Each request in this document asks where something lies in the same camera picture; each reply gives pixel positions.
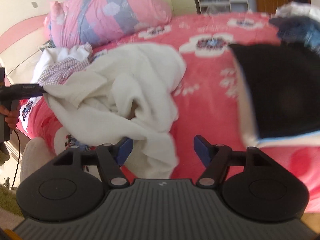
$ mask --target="gray ribbed panel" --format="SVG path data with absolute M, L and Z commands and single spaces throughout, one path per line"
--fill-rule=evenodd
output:
M 143 179 L 111 191 L 86 217 L 61 224 L 28 219 L 15 232 L 23 240 L 310 240 L 316 235 L 299 220 L 272 225 L 239 217 L 214 191 L 190 180 Z

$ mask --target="pile of clothes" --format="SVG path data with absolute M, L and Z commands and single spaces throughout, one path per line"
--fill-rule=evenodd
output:
M 283 44 L 305 47 L 320 56 L 319 7 L 292 2 L 278 8 L 269 23 L 279 27 Z

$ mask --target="headboard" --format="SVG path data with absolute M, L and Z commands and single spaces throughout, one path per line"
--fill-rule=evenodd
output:
M 11 83 L 31 80 L 39 47 L 46 42 L 43 21 L 50 1 L 0 0 L 0 64 Z

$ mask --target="black cable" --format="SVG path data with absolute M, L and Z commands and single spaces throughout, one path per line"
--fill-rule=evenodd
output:
M 17 137 L 18 137 L 18 142 L 19 142 L 19 157 L 18 157 L 18 164 L 17 164 L 16 174 L 14 175 L 14 179 L 13 179 L 13 182 L 12 182 L 11 189 L 13 189 L 14 182 L 15 182 L 15 180 L 16 180 L 16 176 L 17 176 L 17 173 L 18 173 L 19 162 L 20 162 L 20 151 L 21 151 L 19 135 L 18 135 L 18 133 L 16 132 L 16 130 L 13 130 L 13 131 L 16 133 L 16 135 L 17 135 Z

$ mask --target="pink headboard trim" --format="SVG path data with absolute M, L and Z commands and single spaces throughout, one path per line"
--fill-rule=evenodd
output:
M 8 29 L 0 36 L 0 53 L 9 48 L 12 44 L 27 36 L 31 32 L 43 27 L 46 15 L 35 16 L 23 20 Z

